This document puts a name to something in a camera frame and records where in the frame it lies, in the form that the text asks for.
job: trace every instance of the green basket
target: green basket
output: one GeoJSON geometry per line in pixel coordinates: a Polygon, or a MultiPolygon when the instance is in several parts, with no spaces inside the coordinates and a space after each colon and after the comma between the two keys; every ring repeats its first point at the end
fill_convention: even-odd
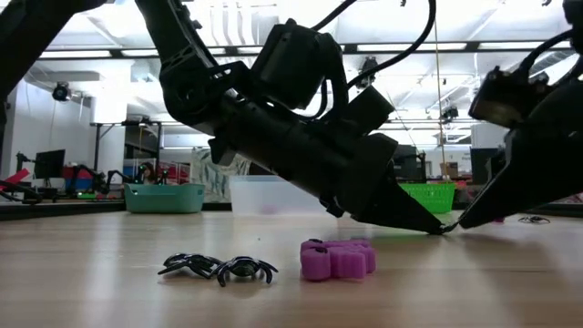
{"type": "Polygon", "coordinates": [[[196,213],[204,203],[204,185],[126,184],[126,208],[132,213],[196,213]]]}
{"type": "Polygon", "coordinates": [[[455,193],[454,183],[403,183],[400,186],[433,214],[443,214],[452,210],[455,193]]]}

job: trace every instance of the plastic spider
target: plastic spider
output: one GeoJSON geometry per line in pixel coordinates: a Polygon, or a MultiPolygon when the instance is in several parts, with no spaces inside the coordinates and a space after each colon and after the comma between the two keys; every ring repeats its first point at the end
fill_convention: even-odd
{"type": "Polygon", "coordinates": [[[271,283],[273,274],[271,272],[278,272],[271,264],[252,259],[249,256],[238,256],[230,261],[226,261],[219,265],[210,275],[217,274],[217,280],[220,286],[225,287],[225,273],[231,272],[238,277],[251,277],[259,270],[265,272],[265,281],[271,283]]]}
{"type": "Polygon", "coordinates": [[[222,264],[223,264],[222,261],[219,261],[210,256],[204,256],[200,254],[177,253],[168,257],[164,261],[164,266],[166,267],[166,269],[162,270],[161,272],[158,272],[158,274],[173,272],[175,270],[188,267],[199,276],[210,279],[210,277],[212,277],[213,274],[212,267],[215,265],[220,266],[222,264]]]}

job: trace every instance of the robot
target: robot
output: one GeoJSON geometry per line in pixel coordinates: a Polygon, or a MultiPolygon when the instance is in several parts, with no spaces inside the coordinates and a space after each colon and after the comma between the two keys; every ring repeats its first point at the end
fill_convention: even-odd
{"type": "MultiPolygon", "coordinates": [[[[407,50],[347,81],[342,50],[332,36],[318,30],[354,2],[343,2],[312,28],[293,20],[276,25],[253,67],[247,68],[242,62],[218,65],[196,32],[202,26],[190,20],[189,10],[179,0],[136,0],[162,62],[159,81],[168,112],[213,137],[209,144],[214,163],[228,165],[239,153],[309,192],[336,217],[348,212],[360,222],[432,234],[448,232],[457,223],[443,225],[398,186],[392,162],[397,142],[371,134],[394,108],[373,86],[352,101],[348,98],[348,88],[403,60],[425,41],[434,24],[436,2],[428,0],[427,25],[407,50]],[[331,110],[325,112],[323,101],[314,117],[292,112],[306,108],[318,88],[325,94],[328,80],[331,110]]],[[[13,0],[0,15],[1,30],[6,31],[0,36],[0,48],[22,50],[18,56],[0,52],[4,72],[0,98],[15,87],[71,15],[103,3],[13,0]],[[49,28],[36,25],[37,18],[47,12],[53,13],[43,17],[51,20],[49,28]]],[[[527,74],[525,80],[534,59],[555,43],[570,39],[579,53],[583,51],[583,3],[565,0],[564,9],[572,30],[533,51],[516,74],[490,73],[476,95],[470,115],[511,130],[502,169],[494,172],[462,215],[459,224],[464,228],[583,190],[580,174],[567,181],[529,176],[551,165],[550,159],[564,172],[578,172],[576,163],[561,154],[583,145],[579,133],[583,112],[578,110],[583,98],[574,97],[583,91],[577,81],[580,68],[574,67],[559,85],[548,86],[540,80],[531,84],[527,74]],[[533,149],[545,149],[547,158],[535,158],[533,149]],[[501,207],[497,201],[501,199],[513,201],[501,207]]]]}

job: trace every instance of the desk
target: desk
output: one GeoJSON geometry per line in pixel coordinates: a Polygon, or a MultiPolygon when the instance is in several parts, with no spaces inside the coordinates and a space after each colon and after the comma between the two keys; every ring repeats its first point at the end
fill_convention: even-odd
{"type": "Polygon", "coordinates": [[[509,218],[445,237],[349,219],[125,212],[0,222],[7,327],[581,327],[583,221],[509,218]],[[372,238],[363,282],[300,280],[309,238],[372,238]],[[250,255],[273,284],[158,277],[177,251],[250,255]]]}

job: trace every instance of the pink toy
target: pink toy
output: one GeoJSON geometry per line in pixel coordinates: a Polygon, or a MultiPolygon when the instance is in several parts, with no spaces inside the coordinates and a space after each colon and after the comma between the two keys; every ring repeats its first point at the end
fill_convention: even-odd
{"type": "Polygon", "coordinates": [[[375,253],[369,241],[305,241],[300,259],[302,276],[313,282],[330,278],[362,279],[376,269],[375,253]]]}

